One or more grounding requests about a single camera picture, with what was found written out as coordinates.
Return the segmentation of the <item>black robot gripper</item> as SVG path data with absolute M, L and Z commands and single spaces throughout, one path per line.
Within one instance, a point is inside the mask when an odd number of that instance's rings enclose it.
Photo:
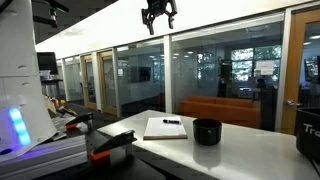
M 142 20 L 148 24 L 150 35 L 154 35 L 153 20 L 162 15 L 168 16 L 169 28 L 173 29 L 174 16 L 177 14 L 175 0 L 147 0 L 148 8 L 142 9 Z

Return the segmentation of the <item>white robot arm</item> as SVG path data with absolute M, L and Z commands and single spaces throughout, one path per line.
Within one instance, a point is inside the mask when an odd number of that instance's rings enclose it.
M 1 0 L 0 19 L 0 161 L 26 154 L 56 133 L 41 94 L 37 52 L 60 57 L 93 48 L 78 39 L 56 45 L 35 43 L 31 0 Z

